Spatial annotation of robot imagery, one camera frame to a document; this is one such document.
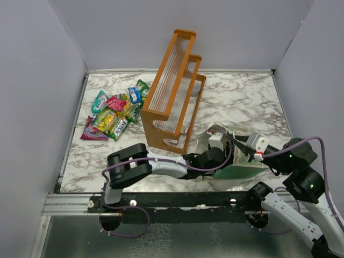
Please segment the green patterned paper bag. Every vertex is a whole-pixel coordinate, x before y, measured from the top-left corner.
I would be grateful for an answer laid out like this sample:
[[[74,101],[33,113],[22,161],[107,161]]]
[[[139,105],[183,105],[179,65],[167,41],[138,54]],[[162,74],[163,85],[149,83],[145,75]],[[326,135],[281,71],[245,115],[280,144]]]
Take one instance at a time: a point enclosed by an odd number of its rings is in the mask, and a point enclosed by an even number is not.
[[[239,141],[239,136],[249,136],[251,130],[245,127],[225,126],[224,129],[231,134],[235,140]],[[196,135],[197,145],[195,147],[196,153],[202,153],[208,149],[210,133],[207,131]],[[217,170],[211,177],[213,179],[222,180],[241,180],[248,179],[258,175],[259,173],[268,170],[268,166],[258,161],[252,160],[248,162],[249,157],[235,145],[233,145],[232,156],[229,165],[224,169]]]

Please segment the green apple tea packet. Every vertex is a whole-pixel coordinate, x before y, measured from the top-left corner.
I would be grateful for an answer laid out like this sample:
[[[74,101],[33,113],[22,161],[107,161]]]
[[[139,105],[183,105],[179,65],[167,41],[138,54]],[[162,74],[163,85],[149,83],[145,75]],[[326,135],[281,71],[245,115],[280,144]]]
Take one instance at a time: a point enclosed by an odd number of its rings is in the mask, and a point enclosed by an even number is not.
[[[135,87],[138,90],[141,99],[146,99],[150,90],[150,87],[147,85],[147,83],[139,79]]]

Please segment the blue white snack packet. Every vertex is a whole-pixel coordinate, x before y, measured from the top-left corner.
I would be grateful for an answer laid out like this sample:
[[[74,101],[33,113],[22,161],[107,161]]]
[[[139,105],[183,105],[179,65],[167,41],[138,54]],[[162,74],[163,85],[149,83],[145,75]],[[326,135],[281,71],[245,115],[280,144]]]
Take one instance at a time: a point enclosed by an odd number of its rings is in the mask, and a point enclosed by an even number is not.
[[[141,102],[142,100],[141,94],[136,87],[128,88],[128,93],[129,93],[130,100],[133,104]]]

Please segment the yellow green striped packet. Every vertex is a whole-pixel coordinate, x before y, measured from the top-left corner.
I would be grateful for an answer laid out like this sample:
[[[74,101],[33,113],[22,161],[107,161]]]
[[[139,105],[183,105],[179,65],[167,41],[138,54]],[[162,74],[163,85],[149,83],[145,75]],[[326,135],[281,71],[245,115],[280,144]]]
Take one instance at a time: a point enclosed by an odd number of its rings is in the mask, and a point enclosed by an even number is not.
[[[144,105],[144,101],[133,104],[130,101],[130,98],[127,94],[122,93],[117,95],[118,99],[121,99],[126,102],[123,110],[118,111],[117,113],[121,116],[127,118],[130,122],[137,123],[139,118],[139,112]]]

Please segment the green Fox's snack packet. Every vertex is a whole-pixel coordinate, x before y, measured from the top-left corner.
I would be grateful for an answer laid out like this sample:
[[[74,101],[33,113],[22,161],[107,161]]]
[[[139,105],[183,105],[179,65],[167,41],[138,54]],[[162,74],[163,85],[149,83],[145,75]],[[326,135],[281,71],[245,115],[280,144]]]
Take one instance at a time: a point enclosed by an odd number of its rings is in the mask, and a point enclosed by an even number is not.
[[[127,128],[130,121],[124,117],[118,117],[110,126],[107,131],[108,137],[114,141],[118,140],[123,131]]]

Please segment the red snack packet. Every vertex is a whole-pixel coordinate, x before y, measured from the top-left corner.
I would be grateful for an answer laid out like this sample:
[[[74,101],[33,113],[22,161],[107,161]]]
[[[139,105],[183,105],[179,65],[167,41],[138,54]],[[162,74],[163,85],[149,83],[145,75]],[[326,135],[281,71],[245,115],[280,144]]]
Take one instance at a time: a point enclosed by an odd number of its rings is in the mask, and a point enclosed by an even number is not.
[[[114,111],[122,111],[126,104],[127,101],[123,99],[123,94],[113,95],[105,102],[105,105]]]

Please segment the yellow fruit snack packet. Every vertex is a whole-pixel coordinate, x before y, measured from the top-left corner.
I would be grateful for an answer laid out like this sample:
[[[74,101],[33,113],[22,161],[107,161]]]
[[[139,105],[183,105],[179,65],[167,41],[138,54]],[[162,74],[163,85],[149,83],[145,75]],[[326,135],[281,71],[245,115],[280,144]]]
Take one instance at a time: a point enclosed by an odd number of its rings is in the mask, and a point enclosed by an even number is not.
[[[103,133],[107,133],[117,118],[118,114],[111,108],[106,107],[93,120],[92,126]]]

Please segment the teal snack packet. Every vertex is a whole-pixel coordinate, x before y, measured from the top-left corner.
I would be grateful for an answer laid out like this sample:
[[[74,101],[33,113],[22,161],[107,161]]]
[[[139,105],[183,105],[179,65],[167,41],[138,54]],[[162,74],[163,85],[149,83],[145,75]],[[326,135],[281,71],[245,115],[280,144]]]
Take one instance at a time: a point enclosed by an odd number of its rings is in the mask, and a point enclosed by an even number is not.
[[[103,90],[101,90],[92,104],[92,107],[91,107],[92,113],[99,114],[105,108],[106,106],[105,103],[107,101],[108,101],[107,94]]]

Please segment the purple berry snack packet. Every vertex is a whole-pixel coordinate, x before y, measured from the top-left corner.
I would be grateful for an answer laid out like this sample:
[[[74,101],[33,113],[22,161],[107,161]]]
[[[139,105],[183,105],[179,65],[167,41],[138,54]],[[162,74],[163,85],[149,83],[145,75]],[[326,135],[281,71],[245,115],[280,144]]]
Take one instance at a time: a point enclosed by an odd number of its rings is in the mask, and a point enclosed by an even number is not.
[[[97,140],[97,141],[107,141],[108,136],[101,132],[99,129],[92,125],[93,120],[96,118],[95,115],[88,116],[87,123],[80,136],[81,140]]]

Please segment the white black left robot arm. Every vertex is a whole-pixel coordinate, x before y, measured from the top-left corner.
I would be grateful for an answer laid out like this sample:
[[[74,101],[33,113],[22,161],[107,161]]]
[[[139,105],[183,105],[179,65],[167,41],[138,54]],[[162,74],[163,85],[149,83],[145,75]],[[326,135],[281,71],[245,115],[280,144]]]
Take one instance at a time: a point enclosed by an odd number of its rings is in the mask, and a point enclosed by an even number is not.
[[[105,183],[100,206],[107,212],[115,211],[122,191],[149,175],[191,180],[216,172],[229,165],[232,152],[231,141],[225,143],[224,149],[211,147],[201,154],[177,157],[151,153],[142,143],[114,152],[107,156],[107,168],[102,171]]]

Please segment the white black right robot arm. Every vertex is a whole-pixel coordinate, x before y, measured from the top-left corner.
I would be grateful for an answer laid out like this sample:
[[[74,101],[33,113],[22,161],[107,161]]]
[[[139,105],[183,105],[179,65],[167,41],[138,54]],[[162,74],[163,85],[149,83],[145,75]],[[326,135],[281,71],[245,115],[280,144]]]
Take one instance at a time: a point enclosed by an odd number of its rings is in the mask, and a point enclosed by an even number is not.
[[[310,221],[281,200],[263,182],[248,192],[247,204],[252,210],[264,210],[278,217],[311,248],[313,257],[343,257],[343,218],[335,207],[328,189],[327,171],[315,171],[311,164],[317,154],[309,144],[311,138],[293,138],[282,150],[269,145],[259,134],[237,136],[231,141],[251,160],[259,161],[276,175],[285,175],[286,190],[311,214]]]

